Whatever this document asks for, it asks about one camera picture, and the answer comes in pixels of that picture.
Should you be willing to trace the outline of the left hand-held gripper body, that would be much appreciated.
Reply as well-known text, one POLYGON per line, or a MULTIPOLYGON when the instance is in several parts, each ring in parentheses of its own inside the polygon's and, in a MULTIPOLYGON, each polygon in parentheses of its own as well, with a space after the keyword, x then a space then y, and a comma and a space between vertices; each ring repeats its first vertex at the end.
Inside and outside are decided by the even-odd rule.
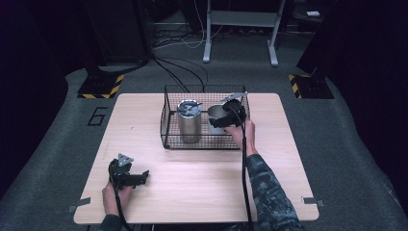
POLYGON ((119 153, 117 158, 110 162, 109 181, 115 188, 122 190, 124 187, 135 187, 138 184, 138 177, 130 173, 133 161, 133 158, 119 153))

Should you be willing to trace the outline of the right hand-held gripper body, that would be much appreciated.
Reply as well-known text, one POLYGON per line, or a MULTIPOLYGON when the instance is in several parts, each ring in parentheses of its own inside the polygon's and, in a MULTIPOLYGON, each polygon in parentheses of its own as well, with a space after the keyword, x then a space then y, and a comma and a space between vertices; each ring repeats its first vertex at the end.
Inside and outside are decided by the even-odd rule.
POLYGON ((221 100, 221 108, 226 113, 226 116, 221 118, 221 127, 227 127, 231 125, 235 125, 236 127, 238 127, 243 124, 243 121, 246 119, 246 112, 240 99, 243 99, 247 95, 247 91, 235 92, 231 93, 221 100))

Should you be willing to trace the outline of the silver metal mug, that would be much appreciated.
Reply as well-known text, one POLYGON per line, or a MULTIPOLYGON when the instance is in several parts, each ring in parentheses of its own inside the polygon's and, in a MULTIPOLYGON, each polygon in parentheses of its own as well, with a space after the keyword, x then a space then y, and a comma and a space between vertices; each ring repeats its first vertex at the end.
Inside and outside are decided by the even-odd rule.
POLYGON ((213 105, 208 109, 208 131, 210 135, 213 136, 221 136, 221 135, 226 135, 227 132, 225 131, 224 128, 215 128, 211 125, 209 121, 209 117, 215 117, 215 118, 220 118, 227 116, 227 113, 223 110, 222 106, 220 104, 213 105))

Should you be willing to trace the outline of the steel tumbler with lid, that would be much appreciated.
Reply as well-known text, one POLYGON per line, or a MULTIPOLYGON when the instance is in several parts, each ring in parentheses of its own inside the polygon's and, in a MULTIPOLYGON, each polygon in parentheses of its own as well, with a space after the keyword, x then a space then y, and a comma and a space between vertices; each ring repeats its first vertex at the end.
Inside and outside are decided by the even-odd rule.
POLYGON ((196 100, 181 101, 177 106, 178 126, 181 139, 186 143, 198 142, 201 138, 201 108, 196 100))

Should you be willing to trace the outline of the black wire basket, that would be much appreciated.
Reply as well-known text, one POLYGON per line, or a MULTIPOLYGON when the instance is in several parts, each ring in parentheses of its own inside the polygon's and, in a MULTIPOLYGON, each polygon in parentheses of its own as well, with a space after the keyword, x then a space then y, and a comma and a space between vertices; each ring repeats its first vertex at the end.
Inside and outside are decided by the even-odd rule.
MULTIPOLYGON (((221 100, 235 92, 245 92, 243 85, 186 85, 177 87, 173 85, 165 86, 165 104, 162 109, 161 118, 161 139, 166 149, 191 149, 191 150, 227 150, 237 149, 237 145, 228 134, 213 136, 208 131, 208 109, 220 104, 221 100), (186 143, 181 139, 177 106, 183 100, 196 100, 201 108, 201 138, 195 143, 186 143)), ((245 108, 246 118, 250 118, 250 110, 247 96, 240 99, 245 108)))

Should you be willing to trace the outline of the person's right hand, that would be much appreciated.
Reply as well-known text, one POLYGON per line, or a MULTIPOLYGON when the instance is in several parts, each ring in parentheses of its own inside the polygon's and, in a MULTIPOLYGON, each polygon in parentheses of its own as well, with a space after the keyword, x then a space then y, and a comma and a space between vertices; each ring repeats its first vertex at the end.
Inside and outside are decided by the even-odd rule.
POLYGON ((232 136, 234 142, 245 153, 246 157, 258 153, 255 146, 255 124, 252 120, 247 119, 244 126, 229 126, 225 127, 224 130, 232 136))

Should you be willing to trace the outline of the person's left hand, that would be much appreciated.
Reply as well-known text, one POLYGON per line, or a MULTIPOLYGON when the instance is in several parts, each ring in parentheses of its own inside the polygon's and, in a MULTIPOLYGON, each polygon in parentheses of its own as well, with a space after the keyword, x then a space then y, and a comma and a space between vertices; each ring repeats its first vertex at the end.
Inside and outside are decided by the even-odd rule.
POLYGON ((125 187, 118 192, 115 192, 113 185, 108 182, 106 187, 102 190, 103 205, 106 215, 119 215, 116 199, 119 198, 120 206, 122 209, 127 207, 130 195, 132 193, 132 187, 125 187))

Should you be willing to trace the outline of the black yellow-striped stand base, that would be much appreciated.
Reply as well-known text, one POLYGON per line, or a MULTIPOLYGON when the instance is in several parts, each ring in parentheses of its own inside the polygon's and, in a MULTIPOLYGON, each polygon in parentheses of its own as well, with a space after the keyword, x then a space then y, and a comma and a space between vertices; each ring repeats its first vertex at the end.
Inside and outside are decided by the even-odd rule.
POLYGON ((298 99, 333 99, 334 95, 325 80, 311 75, 289 75, 294 96, 298 99))
POLYGON ((88 76, 79 88, 77 97, 87 99, 113 98, 119 90, 123 75, 105 74, 102 77, 88 76))

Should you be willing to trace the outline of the grey metal table bracket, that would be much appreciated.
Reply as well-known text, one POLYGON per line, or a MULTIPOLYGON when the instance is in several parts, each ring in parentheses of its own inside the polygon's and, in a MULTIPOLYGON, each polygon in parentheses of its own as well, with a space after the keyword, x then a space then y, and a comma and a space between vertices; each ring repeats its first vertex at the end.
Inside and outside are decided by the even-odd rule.
POLYGON ((90 204, 90 198, 89 198, 89 197, 79 199, 79 200, 76 201, 73 205, 69 205, 69 206, 67 207, 66 211, 67 211, 69 214, 73 214, 73 213, 76 211, 76 209, 77 209, 78 207, 84 206, 84 205, 87 205, 87 204, 90 204))
POLYGON ((323 200, 316 199, 314 197, 302 196, 301 200, 304 204, 316 205, 317 207, 324 207, 325 204, 323 200))

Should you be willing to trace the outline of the white metal stand frame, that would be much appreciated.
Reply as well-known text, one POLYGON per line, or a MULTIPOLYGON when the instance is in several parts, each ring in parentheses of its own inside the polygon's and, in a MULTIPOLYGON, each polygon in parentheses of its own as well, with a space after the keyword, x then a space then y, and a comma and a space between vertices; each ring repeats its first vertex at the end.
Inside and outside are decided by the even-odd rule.
POLYGON ((267 41, 269 61, 273 67, 278 66, 275 42, 283 14, 286 0, 279 0, 279 8, 276 13, 255 12, 231 12, 216 11, 212 9, 212 0, 207 0, 206 19, 206 42, 202 61, 206 64, 211 59, 212 50, 212 26, 244 26, 272 28, 271 38, 267 41))

